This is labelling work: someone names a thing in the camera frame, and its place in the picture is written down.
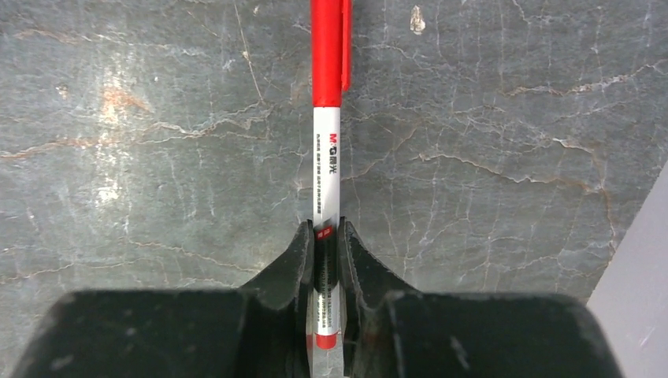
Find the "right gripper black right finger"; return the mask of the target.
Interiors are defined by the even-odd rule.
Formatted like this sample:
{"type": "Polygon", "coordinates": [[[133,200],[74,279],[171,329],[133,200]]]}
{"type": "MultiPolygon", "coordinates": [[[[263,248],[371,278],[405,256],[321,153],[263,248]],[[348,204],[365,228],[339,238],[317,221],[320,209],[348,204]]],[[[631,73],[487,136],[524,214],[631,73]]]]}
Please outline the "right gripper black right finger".
{"type": "Polygon", "coordinates": [[[338,276],[345,377],[397,377],[401,357],[389,303],[416,289],[374,256],[344,217],[338,226],[338,276]]]}

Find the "red capped whiteboard marker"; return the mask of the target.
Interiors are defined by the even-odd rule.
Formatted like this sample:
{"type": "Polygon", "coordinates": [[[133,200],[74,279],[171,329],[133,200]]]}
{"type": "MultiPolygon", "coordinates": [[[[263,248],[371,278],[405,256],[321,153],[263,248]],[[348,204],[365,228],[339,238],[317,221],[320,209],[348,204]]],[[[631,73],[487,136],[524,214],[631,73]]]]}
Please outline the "red capped whiteboard marker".
{"type": "Polygon", "coordinates": [[[343,93],[351,84],[351,0],[312,0],[314,340],[336,346],[340,294],[336,232],[340,221],[340,129],[343,93]]]}

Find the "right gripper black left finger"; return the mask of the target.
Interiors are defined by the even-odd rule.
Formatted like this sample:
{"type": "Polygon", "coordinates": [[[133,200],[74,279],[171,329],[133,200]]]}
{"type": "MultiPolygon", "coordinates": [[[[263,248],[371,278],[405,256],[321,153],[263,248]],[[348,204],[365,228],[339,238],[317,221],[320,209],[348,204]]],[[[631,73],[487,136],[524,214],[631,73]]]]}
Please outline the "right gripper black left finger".
{"type": "Polygon", "coordinates": [[[314,230],[303,221],[286,250],[241,287],[249,295],[238,377],[311,377],[314,230]]]}

